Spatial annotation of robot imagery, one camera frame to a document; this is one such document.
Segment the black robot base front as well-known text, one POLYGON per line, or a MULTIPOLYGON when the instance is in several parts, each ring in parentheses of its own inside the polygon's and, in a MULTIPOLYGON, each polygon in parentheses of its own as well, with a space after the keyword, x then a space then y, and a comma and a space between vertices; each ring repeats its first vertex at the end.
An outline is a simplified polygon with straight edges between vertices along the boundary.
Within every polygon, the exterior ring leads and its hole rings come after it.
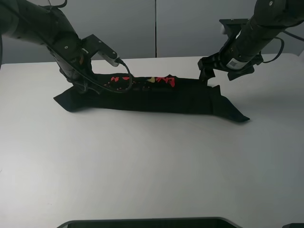
POLYGON ((221 217, 71 220, 60 228, 238 228, 221 217))

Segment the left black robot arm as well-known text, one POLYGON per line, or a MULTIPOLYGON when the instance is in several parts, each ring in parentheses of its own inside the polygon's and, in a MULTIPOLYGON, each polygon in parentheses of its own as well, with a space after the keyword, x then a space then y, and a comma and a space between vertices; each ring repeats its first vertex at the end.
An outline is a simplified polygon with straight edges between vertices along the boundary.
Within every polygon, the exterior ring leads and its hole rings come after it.
POLYGON ((0 33, 45 46, 60 73, 78 91, 100 93, 102 87, 91 66, 91 57, 98 52, 100 43, 94 35, 80 39, 60 8, 38 6, 27 0, 2 0, 0 33))

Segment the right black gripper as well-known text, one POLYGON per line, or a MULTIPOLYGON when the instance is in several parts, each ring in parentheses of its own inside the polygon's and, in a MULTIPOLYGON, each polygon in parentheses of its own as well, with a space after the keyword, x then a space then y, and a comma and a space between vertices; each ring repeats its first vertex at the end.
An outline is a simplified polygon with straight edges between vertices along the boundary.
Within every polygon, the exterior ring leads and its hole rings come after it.
POLYGON ((254 73, 254 65, 263 62, 261 54, 257 54, 250 61, 241 62, 231 55, 226 61, 222 57, 224 51, 219 51, 209 57, 203 57, 198 61, 200 70, 199 80, 204 85, 208 85, 208 81, 215 77, 214 69, 227 72, 229 81, 235 80, 241 76, 254 73))

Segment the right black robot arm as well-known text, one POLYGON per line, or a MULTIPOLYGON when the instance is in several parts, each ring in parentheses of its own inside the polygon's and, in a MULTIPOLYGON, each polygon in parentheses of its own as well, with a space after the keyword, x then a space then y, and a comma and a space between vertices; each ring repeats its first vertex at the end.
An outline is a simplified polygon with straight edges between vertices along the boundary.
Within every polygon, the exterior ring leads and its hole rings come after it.
POLYGON ((303 21, 302 0, 258 0, 251 18, 221 19, 228 40, 219 52, 199 60, 200 80, 206 83, 214 70, 227 72, 230 81, 254 73, 254 66, 264 62, 262 49, 303 21))

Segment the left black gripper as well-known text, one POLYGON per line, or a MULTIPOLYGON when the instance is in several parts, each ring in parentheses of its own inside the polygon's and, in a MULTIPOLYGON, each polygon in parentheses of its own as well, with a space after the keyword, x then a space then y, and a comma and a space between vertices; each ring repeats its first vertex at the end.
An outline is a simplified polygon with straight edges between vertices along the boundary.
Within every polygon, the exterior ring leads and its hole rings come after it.
POLYGON ((81 93, 92 90, 100 93, 100 87, 93 83, 97 77, 92 71, 91 60, 78 45, 55 45, 47 47, 59 66, 60 73, 81 93))

